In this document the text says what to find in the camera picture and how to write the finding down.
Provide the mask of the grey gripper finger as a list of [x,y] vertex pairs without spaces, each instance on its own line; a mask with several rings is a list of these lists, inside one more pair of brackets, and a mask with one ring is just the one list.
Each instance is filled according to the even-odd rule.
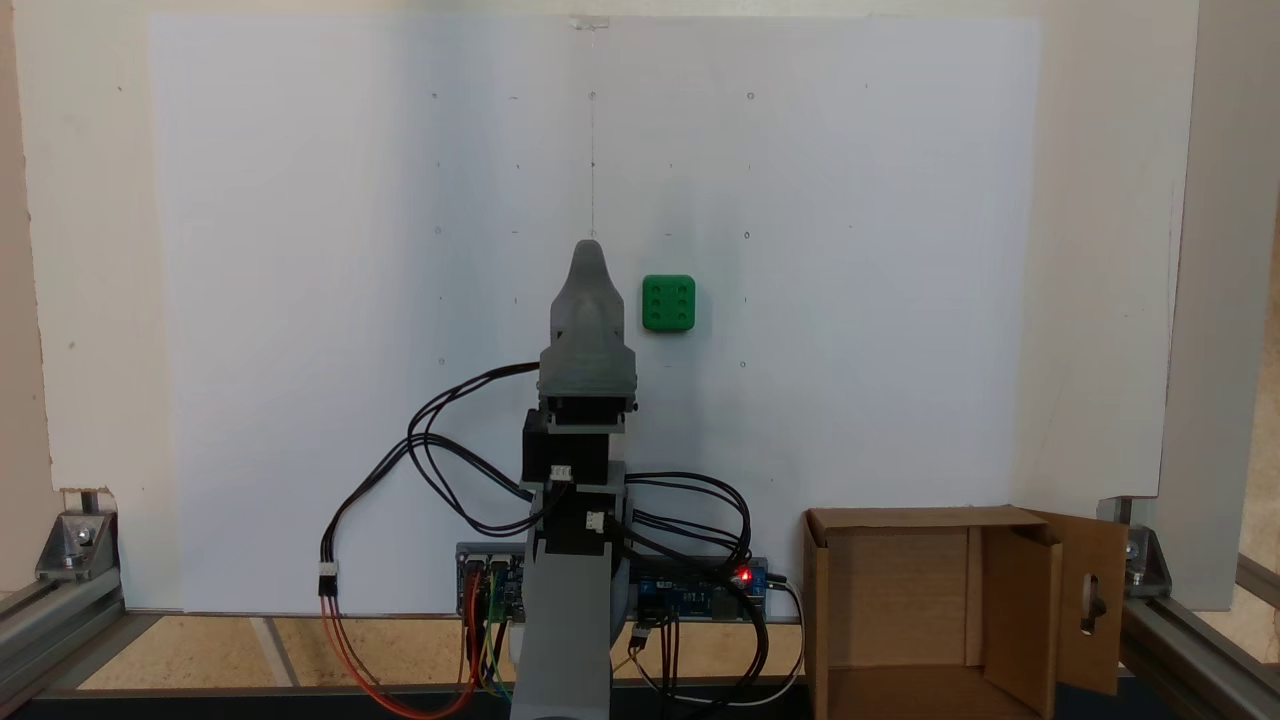
[[573,327],[579,305],[599,310],[605,328],[625,340],[625,301],[611,278],[602,245],[580,240],[570,260],[568,274],[553,300],[553,341]]

